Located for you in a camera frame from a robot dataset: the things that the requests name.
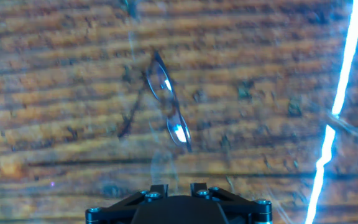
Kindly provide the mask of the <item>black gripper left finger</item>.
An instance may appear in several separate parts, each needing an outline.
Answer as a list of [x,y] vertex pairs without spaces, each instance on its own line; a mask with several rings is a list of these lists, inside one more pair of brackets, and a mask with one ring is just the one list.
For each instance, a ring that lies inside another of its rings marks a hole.
[[137,209],[147,202],[168,197],[168,184],[152,185],[149,190],[141,190],[110,207],[93,207],[85,211],[85,223],[113,223],[132,218]]

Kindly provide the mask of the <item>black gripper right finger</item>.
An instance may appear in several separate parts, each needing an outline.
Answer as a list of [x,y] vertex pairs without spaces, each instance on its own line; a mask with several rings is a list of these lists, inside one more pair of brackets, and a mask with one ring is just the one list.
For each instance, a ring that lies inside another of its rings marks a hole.
[[220,187],[208,187],[206,183],[190,184],[191,196],[202,198],[217,207],[202,206],[208,214],[218,215],[226,223],[272,224],[272,203],[266,199],[247,200]]

